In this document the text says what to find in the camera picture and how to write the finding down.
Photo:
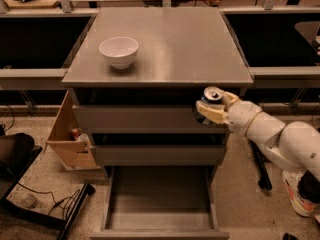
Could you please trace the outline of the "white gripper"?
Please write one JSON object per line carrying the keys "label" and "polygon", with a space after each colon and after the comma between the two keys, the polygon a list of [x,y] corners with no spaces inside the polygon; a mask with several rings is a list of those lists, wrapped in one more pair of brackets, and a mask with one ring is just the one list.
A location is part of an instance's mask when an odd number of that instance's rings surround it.
{"label": "white gripper", "polygon": [[262,108],[250,101],[240,101],[233,93],[224,91],[222,103],[224,105],[196,102],[197,111],[208,120],[217,124],[228,122],[229,130],[239,136],[245,136],[253,119],[262,111]]}

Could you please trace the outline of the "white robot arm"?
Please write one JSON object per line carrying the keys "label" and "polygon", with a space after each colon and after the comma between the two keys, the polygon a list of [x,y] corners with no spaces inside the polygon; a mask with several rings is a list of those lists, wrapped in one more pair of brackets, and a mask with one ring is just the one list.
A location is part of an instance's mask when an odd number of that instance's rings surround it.
{"label": "white robot arm", "polygon": [[216,124],[256,144],[276,166],[289,172],[310,172],[320,180],[320,133],[311,125],[295,121],[286,124],[238,96],[208,88],[196,102],[197,112]]}

